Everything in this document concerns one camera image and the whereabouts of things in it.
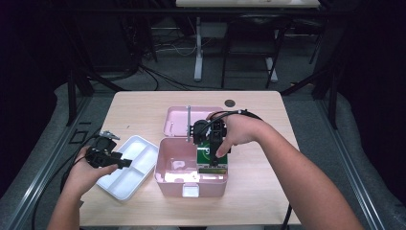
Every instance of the plastic container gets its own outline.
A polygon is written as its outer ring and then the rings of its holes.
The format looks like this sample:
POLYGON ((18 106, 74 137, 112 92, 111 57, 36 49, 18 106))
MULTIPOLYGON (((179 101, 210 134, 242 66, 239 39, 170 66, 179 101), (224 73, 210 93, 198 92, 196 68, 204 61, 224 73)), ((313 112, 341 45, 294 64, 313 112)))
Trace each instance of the plastic container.
POLYGON ((118 150, 122 159, 130 159, 129 168, 116 170, 100 178, 97 184, 118 200, 128 200, 154 169, 158 147, 140 136, 131 136, 118 150))
MULTIPOLYGON (((205 120, 211 112, 221 107, 192 106, 191 125, 205 120)), ((187 142, 188 109, 174 106, 168 109, 164 126, 164 138, 158 151, 155 180, 164 196, 215 197, 223 196, 228 174, 198 173, 196 165, 197 146, 187 142)))

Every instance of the white plastic tray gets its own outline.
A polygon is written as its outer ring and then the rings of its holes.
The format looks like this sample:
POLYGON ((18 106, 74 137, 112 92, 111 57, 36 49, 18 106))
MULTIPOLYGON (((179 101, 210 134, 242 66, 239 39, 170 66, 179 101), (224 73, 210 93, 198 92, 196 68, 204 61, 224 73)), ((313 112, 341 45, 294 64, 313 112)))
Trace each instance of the white plastic tray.
POLYGON ((129 168, 116 170, 100 178, 97 184, 118 200, 128 200, 154 169, 158 147, 140 136, 130 137, 118 150, 122 159, 130 159, 129 168))

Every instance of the human hand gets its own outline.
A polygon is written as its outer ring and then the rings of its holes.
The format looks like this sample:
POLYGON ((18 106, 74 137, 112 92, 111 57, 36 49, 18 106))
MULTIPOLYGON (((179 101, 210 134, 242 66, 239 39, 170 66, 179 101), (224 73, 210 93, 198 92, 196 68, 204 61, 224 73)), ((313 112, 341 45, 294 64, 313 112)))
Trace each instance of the human hand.
MULTIPOLYGON (((223 113, 211 113, 207 119, 216 118, 221 114, 223 113)), ((262 120, 239 114, 223 117, 222 120, 226 124, 227 135, 215 154, 217 157, 224 156, 231 146, 257 141, 259 129, 263 126, 269 126, 262 120)))
POLYGON ((70 193, 72 196, 80 198, 89 191, 104 175, 111 174, 118 169, 118 165, 110 165, 103 168, 95 169, 84 158, 87 149, 84 147, 80 150, 75 162, 76 165, 69 172, 69 176, 63 187, 63 192, 70 193))

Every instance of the desk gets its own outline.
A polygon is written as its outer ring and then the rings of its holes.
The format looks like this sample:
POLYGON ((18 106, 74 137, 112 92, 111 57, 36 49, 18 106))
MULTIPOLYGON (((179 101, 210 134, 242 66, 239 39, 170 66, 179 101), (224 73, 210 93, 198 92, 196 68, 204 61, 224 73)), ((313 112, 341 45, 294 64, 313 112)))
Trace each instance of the desk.
MULTIPOLYGON (((182 8, 302 8, 316 9, 320 7, 318 0, 176 0, 176 7, 182 8)), ((194 67, 194 80, 202 80, 203 51, 201 49, 200 17, 196 20, 196 64, 194 67)), ((266 64, 272 66, 272 59, 267 58, 266 64)), ((274 72, 272 82, 278 81, 274 72)))
MULTIPOLYGON (((140 135, 159 146, 164 138, 168 108, 175 105, 247 108, 298 147, 282 97, 272 91, 120 92, 114 97, 102 130, 121 136, 116 149, 132 135, 140 135), (236 106, 226 107, 226 100, 234 100, 236 106)), ((82 200, 81 226, 281 224, 288 206, 282 187, 257 143, 232 148, 229 179, 222 197, 163 196, 151 174, 126 202, 119 202, 98 186, 82 200)), ((289 223, 299 224, 294 213, 289 223)))

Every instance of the human arm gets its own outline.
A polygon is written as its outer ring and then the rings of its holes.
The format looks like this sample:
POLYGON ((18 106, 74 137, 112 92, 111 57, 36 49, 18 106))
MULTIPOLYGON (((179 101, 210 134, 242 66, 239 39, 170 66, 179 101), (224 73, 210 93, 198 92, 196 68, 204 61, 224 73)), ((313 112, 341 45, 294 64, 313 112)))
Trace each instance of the human arm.
POLYGON ((79 229, 79 202, 82 195, 89 191, 97 180, 117 170, 117 165, 94 169, 83 158, 88 147, 79 152, 78 163, 72 168, 66 179, 62 193, 48 224, 48 229, 79 229))
POLYGON ((273 127, 243 115, 230 115, 223 120, 227 135, 217 157, 226 154, 231 146, 258 142, 304 228, 363 228, 332 181, 273 127))

